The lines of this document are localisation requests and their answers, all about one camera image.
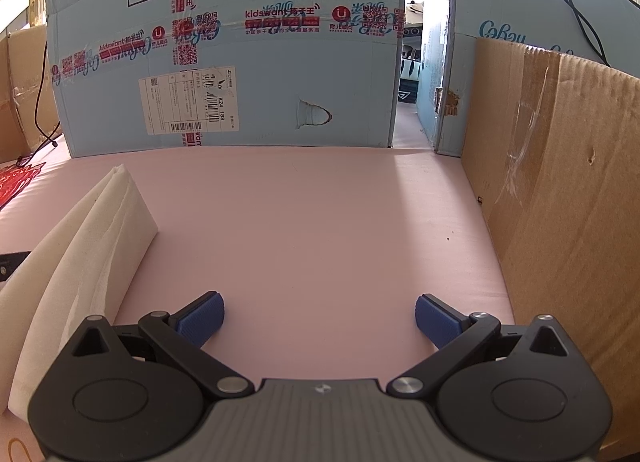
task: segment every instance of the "box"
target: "box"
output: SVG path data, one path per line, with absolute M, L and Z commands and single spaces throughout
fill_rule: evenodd
M 36 26 L 0 40 L 0 163 L 27 156 L 44 142 L 34 114 L 47 29 Z M 38 124 L 49 135 L 58 124 L 49 67 L 38 104 Z
M 390 143 L 404 0 L 46 0 L 72 156 Z
M 612 67 L 640 77 L 640 9 L 629 0 L 573 1 L 596 29 Z M 563 0 L 424 0 L 424 13 L 417 111 L 426 135 L 444 155 L 462 152 L 476 38 L 523 42 L 598 61 Z M 459 97 L 455 116 L 434 108 L 437 88 Z
M 553 314 L 611 398 L 600 453 L 640 450 L 640 80 L 479 38 L 462 164 L 518 324 Z

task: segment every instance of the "pink tabletop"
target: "pink tabletop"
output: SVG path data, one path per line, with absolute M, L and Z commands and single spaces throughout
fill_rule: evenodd
M 225 323 L 204 349 L 255 384 L 374 377 L 384 387 L 434 350 L 414 321 L 424 292 L 465 314 L 483 310 L 513 322 L 459 159 L 361 148 L 176 148 L 69 159 L 63 137 L 37 159 L 46 161 L 42 173 L 0 212 L 0 252 L 33 249 L 124 164 L 159 233 L 116 323 L 174 312 L 216 290 Z M 20 429 L 7 413 L 0 420 L 3 435 Z

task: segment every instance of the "triangular cutout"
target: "triangular cutout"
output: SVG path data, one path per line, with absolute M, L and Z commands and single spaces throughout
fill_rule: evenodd
M 529 350 L 551 356 L 567 356 L 566 350 L 562 346 L 556 332 L 550 327 L 540 327 Z
M 105 354 L 109 351 L 107 343 L 102 338 L 102 334 L 97 328 L 89 328 L 82 336 L 76 350 L 75 357 L 90 356 L 92 354 Z

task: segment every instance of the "brown cardboard box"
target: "brown cardboard box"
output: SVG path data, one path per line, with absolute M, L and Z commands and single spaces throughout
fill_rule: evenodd
M 34 112 L 46 41 L 46 26 L 14 32 L 0 41 L 0 162 L 29 155 L 44 141 L 36 128 Z M 48 63 L 38 124 L 47 135 L 58 124 Z
M 462 163 L 516 322 L 553 314 L 614 419 L 600 457 L 640 450 L 640 80 L 479 38 Z

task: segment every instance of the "barcode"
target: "barcode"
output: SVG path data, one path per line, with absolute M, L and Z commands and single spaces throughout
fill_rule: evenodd
M 202 74 L 202 86 L 205 88 L 213 88 L 216 85 L 216 76 L 211 76 L 208 72 Z
M 207 92 L 205 106 L 209 122 L 220 122 L 220 113 L 218 111 L 220 105 L 218 103 L 218 97 L 215 94 Z
M 200 121 L 195 122 L 171 122 L 172 132 L 193 132 L 195 130 L 202 129 L 202 123 Z

